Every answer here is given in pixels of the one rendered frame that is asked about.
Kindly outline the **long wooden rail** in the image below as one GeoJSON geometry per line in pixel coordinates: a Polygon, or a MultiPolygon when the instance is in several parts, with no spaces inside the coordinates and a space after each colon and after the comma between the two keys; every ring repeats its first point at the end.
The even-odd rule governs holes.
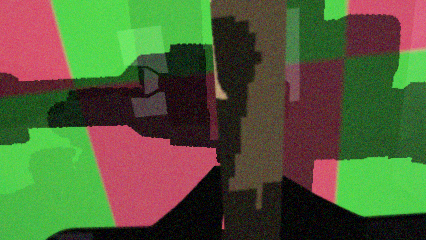
{"type": "Polygon", "coordinates": [[[287,0],[210,0],[225,240],[280,240],[287,0]]]}

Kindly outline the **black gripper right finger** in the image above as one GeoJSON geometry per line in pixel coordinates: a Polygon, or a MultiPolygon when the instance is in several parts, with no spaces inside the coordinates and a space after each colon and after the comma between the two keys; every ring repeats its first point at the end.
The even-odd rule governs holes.
{"type": "Polygon", "coordinates": [[[283,176],[280,240],[426,240],[426,212],[363,217],[283,176]]]}

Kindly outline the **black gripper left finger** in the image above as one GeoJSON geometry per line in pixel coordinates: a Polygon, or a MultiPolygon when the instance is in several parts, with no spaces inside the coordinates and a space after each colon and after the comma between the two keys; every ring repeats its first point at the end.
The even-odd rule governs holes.
{"type": "Polygon", "coordinates": [[[223,202],[220,166],[152,226],[67,228],[45,240],[221,240],[223,202]]]}

